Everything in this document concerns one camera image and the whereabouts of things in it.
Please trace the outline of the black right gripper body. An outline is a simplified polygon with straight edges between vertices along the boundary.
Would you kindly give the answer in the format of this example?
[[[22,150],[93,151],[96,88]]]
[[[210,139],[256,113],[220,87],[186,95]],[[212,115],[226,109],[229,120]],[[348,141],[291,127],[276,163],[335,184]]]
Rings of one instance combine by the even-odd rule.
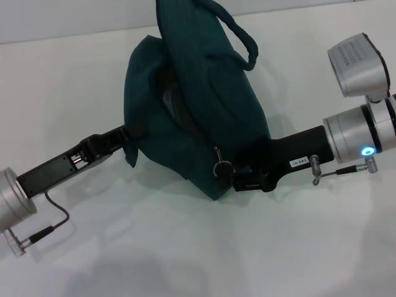
[[[263,173],[271,192],[284,176],[310,168],[309,158],[313,155],[318,156],[320,164],[334,160],[324,126],[281,139],[259,137],[252,145],[237,153],[233,165],[236,173]]]

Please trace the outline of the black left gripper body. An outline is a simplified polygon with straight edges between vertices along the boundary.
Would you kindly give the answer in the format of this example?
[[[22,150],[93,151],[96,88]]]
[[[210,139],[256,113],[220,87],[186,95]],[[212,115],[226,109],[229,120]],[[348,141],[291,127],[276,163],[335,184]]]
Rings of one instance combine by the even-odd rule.
[[[74,176],[99,165],[126,144],[126,131],[120,126],[104,134],[94,134],[75,147],[17,177],[31,199]]]

